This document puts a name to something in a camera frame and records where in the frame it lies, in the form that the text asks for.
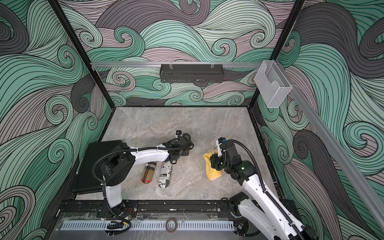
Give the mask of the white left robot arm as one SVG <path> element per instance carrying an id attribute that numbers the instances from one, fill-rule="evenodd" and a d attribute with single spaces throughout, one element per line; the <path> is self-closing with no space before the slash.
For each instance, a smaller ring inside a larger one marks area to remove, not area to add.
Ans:
<path id="1" fill-rule="evenodd" d="M 100 182 L 104 200 L 115 208 L 123 201 L 122 183 L 132 169 L 152 162 L 176 164 L 180 157 L 188 156 L 193 147 L 189 134 L 180 134 L 154 147 L 118 147 L 94 163 L 92 175 Z"/>

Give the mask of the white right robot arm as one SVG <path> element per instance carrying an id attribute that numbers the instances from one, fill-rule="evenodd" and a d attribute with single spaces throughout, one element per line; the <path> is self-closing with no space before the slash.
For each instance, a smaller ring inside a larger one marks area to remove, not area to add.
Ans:
<path id="1" fill-rule="evenodd" d="M 237 140 L 219 138 L 217 153 L 210 158 L 216 170 L 223 170 L 243 188 L 231 198 L 235 213 L 250 221 L 269 240 L 318 240 L 314 228 L 306 227 L 265 184 L 251 151 Z"/>

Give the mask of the yellow pink microfiber cloth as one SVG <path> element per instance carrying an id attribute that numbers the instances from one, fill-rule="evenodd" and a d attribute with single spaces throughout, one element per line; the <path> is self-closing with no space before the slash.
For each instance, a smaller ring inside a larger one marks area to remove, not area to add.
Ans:
<path id="1" fill-rule="evenodd" d="M 224 173 L 224 170 L 217 171 L 216 169 L 212 168 L 210 158 L 213 154 L 217 154 L 217 153 L 218 153 L 218 150 L 214 149 L 214 150 L 210 150 L 210 151 L 206 152 L 203 155 L 203 158 L 206 162 L 206 175 L 210 181 L 214 181 L 214 180 L 218 179 Z"/>

